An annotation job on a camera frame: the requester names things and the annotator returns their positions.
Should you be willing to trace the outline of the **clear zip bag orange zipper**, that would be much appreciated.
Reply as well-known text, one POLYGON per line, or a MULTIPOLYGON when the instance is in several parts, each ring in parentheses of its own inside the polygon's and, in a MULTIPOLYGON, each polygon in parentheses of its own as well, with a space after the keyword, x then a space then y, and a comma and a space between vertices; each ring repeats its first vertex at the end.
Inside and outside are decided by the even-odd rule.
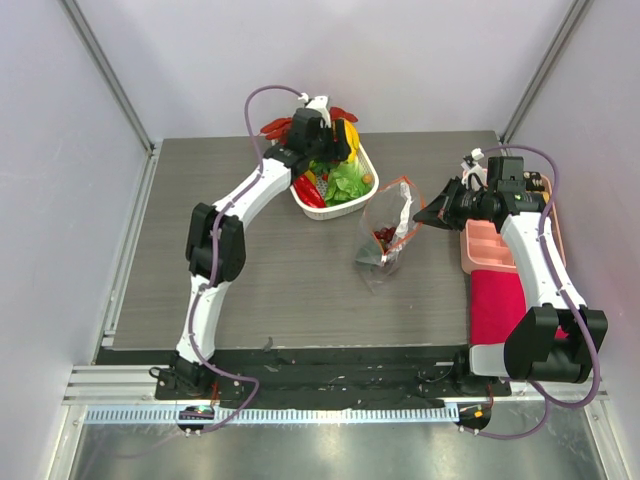
POLYGON ((426 206, 406 176, 381 187, 366 204, 354 243, 355 271, 371 292, 398 270, 403 252, 421 228, 413 216, 426 206))

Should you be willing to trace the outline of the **red chili pepper toy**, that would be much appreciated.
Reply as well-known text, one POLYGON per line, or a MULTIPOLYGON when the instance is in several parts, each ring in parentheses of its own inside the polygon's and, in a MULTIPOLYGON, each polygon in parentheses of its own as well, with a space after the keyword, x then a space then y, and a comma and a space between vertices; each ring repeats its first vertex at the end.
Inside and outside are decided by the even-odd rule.
POLYGON ((324 198, 306 175, 297 178, 293 183, 293 187, 299 199, 305 205, 312 208, 326 207, 324 198))

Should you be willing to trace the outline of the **purple grape bunch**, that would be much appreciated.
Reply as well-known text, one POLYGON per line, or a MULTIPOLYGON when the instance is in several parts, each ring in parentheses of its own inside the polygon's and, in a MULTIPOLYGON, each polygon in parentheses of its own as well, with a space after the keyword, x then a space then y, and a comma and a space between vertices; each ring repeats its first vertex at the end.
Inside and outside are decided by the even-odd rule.
POLYGON ((396 235, 396 227, 383 227, 374 232, 374 236, 380 245, 384 249, 388 249, 390 245, 394 244, 394 238, 396 235))

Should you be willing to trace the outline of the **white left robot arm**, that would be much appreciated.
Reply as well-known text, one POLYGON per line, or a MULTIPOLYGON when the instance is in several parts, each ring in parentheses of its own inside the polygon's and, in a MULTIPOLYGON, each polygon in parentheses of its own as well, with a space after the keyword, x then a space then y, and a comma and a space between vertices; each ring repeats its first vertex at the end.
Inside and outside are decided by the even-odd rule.
POLYGON ((224 297, 246 262, 245 233, 257 214, 303 176, 313 161, 344 160, 346 134, 333 127, 327 96, 315 96, 296 110, 286 141, 263 152, 255 171, 212 205, 194 207, 186 259, 191 294, 181 338, 170 369, 190 398, 205 397, 215 372, 215 332, 224 297))

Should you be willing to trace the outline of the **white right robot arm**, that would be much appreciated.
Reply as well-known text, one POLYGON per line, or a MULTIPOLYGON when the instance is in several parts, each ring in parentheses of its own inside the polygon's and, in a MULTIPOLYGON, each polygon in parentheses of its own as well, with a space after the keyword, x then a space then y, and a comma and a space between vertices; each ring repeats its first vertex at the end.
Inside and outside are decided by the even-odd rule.
POLYGON ((524 160, 488 160, 484 186, 472 189, 459 177, 416 213, 414 221, 462 230, 471 220, 490 222, 514 260, 526 313, 501 344, 475 345, 456 365, 451 380, 472 395, 488 376, 512 380, 581 384, 599 378, 598 350, 608 330, 605 313, 588 307, 574 287, 551 232, 550 197, 527 189, 524 160))

